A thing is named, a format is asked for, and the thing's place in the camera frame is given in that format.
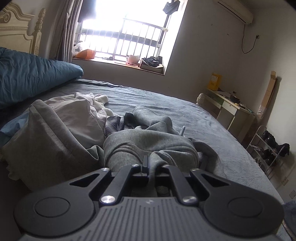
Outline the grey sweatshirt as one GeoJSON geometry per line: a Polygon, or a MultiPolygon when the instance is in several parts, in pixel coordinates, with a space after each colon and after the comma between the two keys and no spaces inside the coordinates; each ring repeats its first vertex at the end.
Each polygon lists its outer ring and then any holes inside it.
{"type": "Polygon", "coordinates": [[[107,134],[118,116],[86,99],[35,101],[24,125],[2,147],[12,177],[32,191],[107,167],[113,172],[148,161],[149,178],[163,164],[182,172],[201,168],[224,176],[218,154],[207,144],[177,133],[167,116],[133,110],[136,127],[107,134]]]}

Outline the dark clothes on sill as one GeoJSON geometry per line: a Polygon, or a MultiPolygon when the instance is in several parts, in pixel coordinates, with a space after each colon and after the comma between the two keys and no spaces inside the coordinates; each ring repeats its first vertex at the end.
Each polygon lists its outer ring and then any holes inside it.
{"type": "Polygon", "coordinates": [[[158,56],[158,57],[150,56],[148,58],[142,58],[142,61],[144,61],[144,63],[148,66],[158,67],[162,65],[163,58],[162,56],[158,56]]]}

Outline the grey bed sheet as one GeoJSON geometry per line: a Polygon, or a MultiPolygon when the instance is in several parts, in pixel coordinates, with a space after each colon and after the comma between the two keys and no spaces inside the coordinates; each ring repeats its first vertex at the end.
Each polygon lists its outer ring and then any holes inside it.
{"type": "Polygon", "coordinates": [[[142,106],[157,115],[169,116],[176,131],[184,126],[186,137],[208,144],[218,154],[220,162],[215,169],[216,175],[265,192],[284,203],[262,169],[236,138],[201,107],[175,97],[104,81],[76,79],[1,109],[1,126],[21,115],[36,99],[47,100],[76,92],[107,95],[109,102],[106,107],[119,115],[142,106]]]}

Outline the black white plaid shirt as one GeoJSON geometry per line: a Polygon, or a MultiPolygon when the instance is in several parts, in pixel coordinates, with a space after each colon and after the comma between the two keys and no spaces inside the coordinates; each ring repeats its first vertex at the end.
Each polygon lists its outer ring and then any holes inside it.
{"type": "Polygon", "coordinates": [[[122,130],[134,129],[134,125],[135,119],[132,113],[126,113],[125,116],[109,116],[103,128],[104,137],[107,138],[122,130]]]}

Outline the metal shoe rack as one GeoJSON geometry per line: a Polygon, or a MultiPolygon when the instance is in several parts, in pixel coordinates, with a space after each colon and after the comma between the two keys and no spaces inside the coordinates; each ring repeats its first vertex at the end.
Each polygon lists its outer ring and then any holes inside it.
{"type": "Polygon", "coordinates": [[[266,126],[258,127],[246,150],[269,179],[282,158],[290,155],[290,145],[278,144],[266,126]]]}

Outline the white desk with drawers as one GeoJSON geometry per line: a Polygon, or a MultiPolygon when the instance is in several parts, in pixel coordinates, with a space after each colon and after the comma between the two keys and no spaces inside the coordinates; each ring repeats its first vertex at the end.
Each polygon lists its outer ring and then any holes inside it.
{"type": "Polygon", "coordinates": [[[207,89],[206,94],[205,99],[219,110],[216,120],[241,143],[255,119],[254,113],[235,104],[217,91],[207,89]]]}

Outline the yellow box on desk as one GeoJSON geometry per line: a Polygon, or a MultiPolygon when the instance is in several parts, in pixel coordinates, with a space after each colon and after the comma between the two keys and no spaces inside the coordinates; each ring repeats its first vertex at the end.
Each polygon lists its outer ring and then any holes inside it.
{"type": "Polygon", "coordinates": [[[217,73],[212,73],[210,81],[207,85],[207,88],[213,91],[217,91],[219,89],[221,83],[222,76],[217,73]]]}

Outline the light blue garment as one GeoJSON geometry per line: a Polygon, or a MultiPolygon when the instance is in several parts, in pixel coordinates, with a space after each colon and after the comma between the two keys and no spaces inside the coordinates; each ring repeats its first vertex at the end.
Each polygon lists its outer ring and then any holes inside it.
{"type": "Polygon", "coordinates": [[[6,123],[1,128],[0,146],[3,147],[26,123],[29,118],[29,112],[26,111],[20,116],[6,123]]]}

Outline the pink bowl on sill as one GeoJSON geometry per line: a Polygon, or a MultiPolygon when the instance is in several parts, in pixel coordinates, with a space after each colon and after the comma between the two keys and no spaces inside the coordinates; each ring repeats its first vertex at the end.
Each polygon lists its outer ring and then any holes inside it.
{"type": "Polygon", "coordinates": [[[126,56],[126,64],[131,66],[138,66],[140,57],[137,55],[128,55],[126,56]]]}

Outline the orange bag on sill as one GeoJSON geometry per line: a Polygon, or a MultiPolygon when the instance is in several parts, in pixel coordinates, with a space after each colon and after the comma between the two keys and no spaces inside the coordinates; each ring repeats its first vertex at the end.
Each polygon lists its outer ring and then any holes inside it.
{"type": "Polygon", "coordinates": [[[75,58],[84,59],[84,60],[91,60],[91,59],[95,58],[95,54],[96,54],[96,51],[94,51],[92,49],[86,49],[86,50],[78,52],[75,55],[75,58]]]}

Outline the teal blue duvet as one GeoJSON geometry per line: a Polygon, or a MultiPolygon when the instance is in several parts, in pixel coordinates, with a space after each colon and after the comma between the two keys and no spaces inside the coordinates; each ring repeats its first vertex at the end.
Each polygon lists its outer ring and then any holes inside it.
{"type": "Polygon", "coordinates": [[[1,47],[1,108],[82,75],[78,65],[1,47]]]}

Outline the hanging dark garment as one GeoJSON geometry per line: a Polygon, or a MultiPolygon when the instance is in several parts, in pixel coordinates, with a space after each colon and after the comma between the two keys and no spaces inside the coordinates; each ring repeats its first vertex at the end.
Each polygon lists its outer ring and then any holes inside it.
{"type": "Polygon", "coordinates": [[[163,12],[167,15],[171,15],[174,12],[178,11],[180,5],[179,0],[172,0],[170,3],[167,2],[163,8],[163,12]]]}

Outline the grey window curtain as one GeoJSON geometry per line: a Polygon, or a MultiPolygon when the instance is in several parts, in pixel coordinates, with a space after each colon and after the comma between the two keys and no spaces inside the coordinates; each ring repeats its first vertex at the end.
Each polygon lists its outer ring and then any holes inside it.
{"type": "Polygon", "coordinates": [[[82,3],[81,0],[59,1],[55,31],[49,53],[50,59],[72,61],[76,25],[82,3]]]}

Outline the white air conditioner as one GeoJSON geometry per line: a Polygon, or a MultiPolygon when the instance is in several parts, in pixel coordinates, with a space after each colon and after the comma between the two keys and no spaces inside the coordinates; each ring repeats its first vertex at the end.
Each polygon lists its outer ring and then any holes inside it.
{"type": "Polygon", "coordinates": [[[250,25],[253,22],[253,13],[237,0],[214,0],[216,4],[234,15],[243,24],[250,25]]]}

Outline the cardboard sheet against wall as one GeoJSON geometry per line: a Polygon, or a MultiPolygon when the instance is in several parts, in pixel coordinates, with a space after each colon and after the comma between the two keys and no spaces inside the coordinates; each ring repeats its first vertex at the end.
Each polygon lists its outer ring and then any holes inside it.
{"type": "Polygon", "coordinates": [[[273,90],[275,88],[276,82],[277,82],[276,72],[275,71],[271,71],[270,80],[269,80],[269,83],[268,83],[268,86],[267,86],[265,95],[263,97],[263,100],[262,100],[261,105],[260,105],[260,107],[258,109],[258,112],[257,112],[257,115],[260,118],[263,118],[263,115],[264,115],[264,113],[266,111],[266,108],[268,106],[268,103],[269,103],[269,101],[270,101],[270,99],[272,97],[273,90]]]}

